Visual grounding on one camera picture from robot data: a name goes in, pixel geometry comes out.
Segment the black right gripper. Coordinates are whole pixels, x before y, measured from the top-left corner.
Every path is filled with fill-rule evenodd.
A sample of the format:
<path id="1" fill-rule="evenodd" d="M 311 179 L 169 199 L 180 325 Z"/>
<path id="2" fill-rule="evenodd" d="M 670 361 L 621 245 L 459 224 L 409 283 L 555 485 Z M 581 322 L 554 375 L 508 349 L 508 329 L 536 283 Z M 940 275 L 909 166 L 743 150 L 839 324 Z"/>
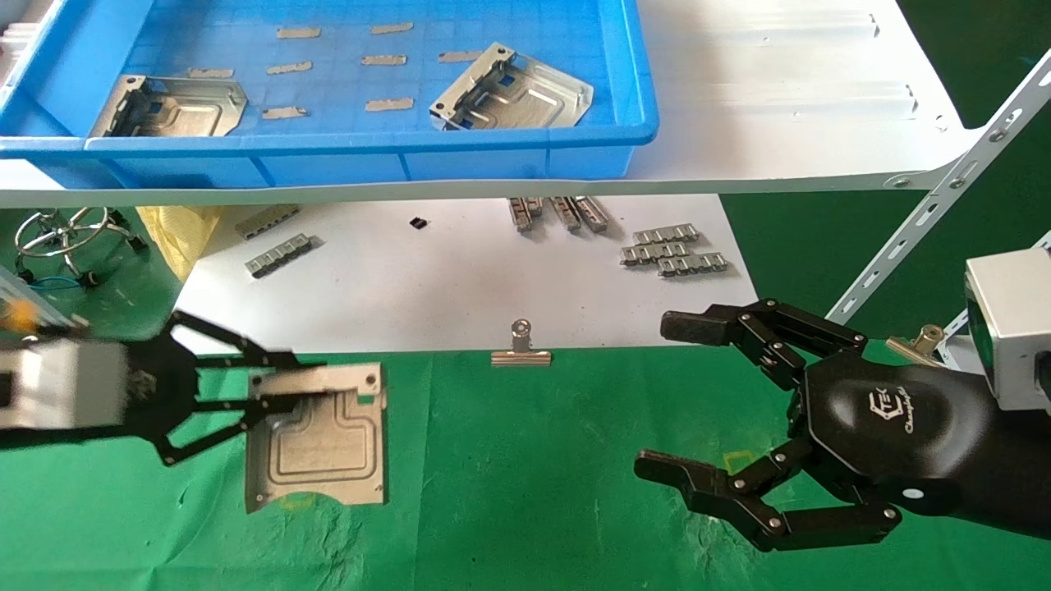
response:
<path id="1" fill-rule="evenodd" d="M 650 449 L 634 460 L 638 478 L 677 490 L 687 511 L 725 521 L 755 549 L 872 545 L 901 523 L 893 506 L 1049 536 L 1049 415 L 1003 410 L 986 378 L 865 360 L 867 337 L 780 300 L 667 311 L 660 334 L 736 347 L 778 388 L 800 387 L 792 433 L 810 442 L 785 442 L 739 474 Z M 796 349 L 829 358 L 805 370 Z M 845 505 L 766 504 L 801 471 Z"/>

